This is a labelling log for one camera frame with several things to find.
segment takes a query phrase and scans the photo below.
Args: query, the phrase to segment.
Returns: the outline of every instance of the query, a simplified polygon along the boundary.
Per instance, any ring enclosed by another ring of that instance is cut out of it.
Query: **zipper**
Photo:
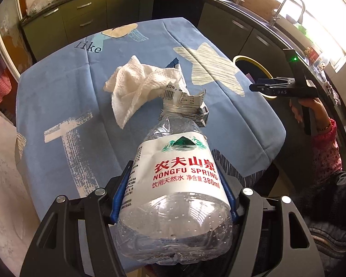
[[[337,253],[346,253],[346,249],[341,249],[338,248],[336,245],[332,244],[329,240],[327,240],[326,238],[322,238],[321,236],[318,235],[311,235],[312,238],[314,239],[314,241],[320,242],[322,244],[324,244],[325,246],[327,246],[328,248],[330,248],[332,251],[337,252]]]

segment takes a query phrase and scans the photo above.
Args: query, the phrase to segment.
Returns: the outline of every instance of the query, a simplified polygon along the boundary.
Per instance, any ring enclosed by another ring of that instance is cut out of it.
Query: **pink sleeve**
[[[329,178],[332,173],[342,170],[340,152],[336,142],[336,122],[331,119],[332,129],[325,134],[311,138],[313,148],[313,169],[315,182],[320,183]]]

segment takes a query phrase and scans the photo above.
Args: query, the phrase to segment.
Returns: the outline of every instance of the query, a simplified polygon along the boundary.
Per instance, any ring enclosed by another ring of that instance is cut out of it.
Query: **wooden cutting board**
[[[271,11],[273,9],[278,9],[281,5],[277,0],[244,0],[244,2],[240,2],[239,4],[256,13],[258,16],[261,16],[268,22],[272,18]]]

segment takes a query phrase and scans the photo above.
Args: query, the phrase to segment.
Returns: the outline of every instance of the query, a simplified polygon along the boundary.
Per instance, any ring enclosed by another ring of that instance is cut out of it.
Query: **bracelet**
[[[325,128],[322,128],[322,129],[317,129],[318,131],[324,131],[324,130],[327,130],[329,127],[330,127],[330,125],[332,124],[332,120],[331,120],[331,118],[329,118],[329,124],[328,124],[328,126],[327,127],[325,127]]]

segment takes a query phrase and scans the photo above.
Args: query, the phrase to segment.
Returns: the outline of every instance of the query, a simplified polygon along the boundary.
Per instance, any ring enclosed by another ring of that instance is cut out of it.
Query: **hand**
[[[299,99],[298,102],[305,107],[309,107],[314,111],[316,127],[318,129],[324,129],[329,125],[329,116],[327,111],[324,108],[323,103],[319,100],[319,98],[314,99]],[[303,115],[299,113],[298,109],[292,105],[290,100],[291,110],[295,115],[295,118],[299,123],[303,122]],[[329,132],[330,128],[327,128],[324,133]]]

